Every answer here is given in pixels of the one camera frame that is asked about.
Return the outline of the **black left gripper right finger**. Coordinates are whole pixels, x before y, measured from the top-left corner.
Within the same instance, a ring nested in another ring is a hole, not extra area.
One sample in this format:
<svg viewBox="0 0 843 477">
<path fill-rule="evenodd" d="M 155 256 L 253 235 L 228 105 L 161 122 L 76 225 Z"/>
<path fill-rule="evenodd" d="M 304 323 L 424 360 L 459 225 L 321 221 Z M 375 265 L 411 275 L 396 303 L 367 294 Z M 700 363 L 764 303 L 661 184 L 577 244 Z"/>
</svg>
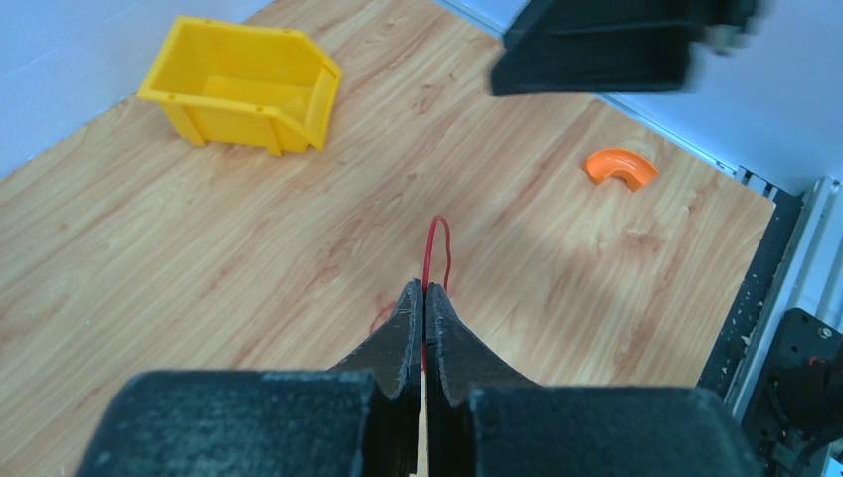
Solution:
<svg viewBox="0 0 843 477">
<path fill-rule="evenodd" d="M 424 295 L 432 476 L 759 476 L 720 397 L 701 388 L 541 386 Z"/>
</svg>

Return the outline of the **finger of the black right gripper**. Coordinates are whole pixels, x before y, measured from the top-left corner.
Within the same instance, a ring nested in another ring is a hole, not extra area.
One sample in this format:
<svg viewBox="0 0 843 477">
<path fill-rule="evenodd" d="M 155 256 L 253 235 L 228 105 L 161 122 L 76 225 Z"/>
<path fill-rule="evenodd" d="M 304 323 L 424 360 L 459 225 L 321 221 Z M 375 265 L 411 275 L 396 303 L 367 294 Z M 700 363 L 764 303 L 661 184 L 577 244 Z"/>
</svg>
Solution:
<svg viewBox="0 0 843 477">
<path fill-rule="evenodd" d="M 696 45 L 723 55 L 763 12 L 757 0 L 530 1 L 503 36 L 491 92 L 679 91 Z"/>
</svg>

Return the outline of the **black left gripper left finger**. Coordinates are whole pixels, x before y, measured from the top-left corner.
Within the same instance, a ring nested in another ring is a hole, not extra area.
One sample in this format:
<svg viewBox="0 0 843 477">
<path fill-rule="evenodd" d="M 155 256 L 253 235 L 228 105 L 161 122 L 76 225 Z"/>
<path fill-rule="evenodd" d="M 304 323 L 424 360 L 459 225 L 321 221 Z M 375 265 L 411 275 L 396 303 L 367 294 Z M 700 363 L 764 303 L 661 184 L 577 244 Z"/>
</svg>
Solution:
<svg viewBox="0 0 843 477">
<path fill-rule="evenodd" d="M 157 370 L 103 415 L 81 476 L 408 476 L 418 469 L 422 285 L 325 370 Z"/>
</svg>

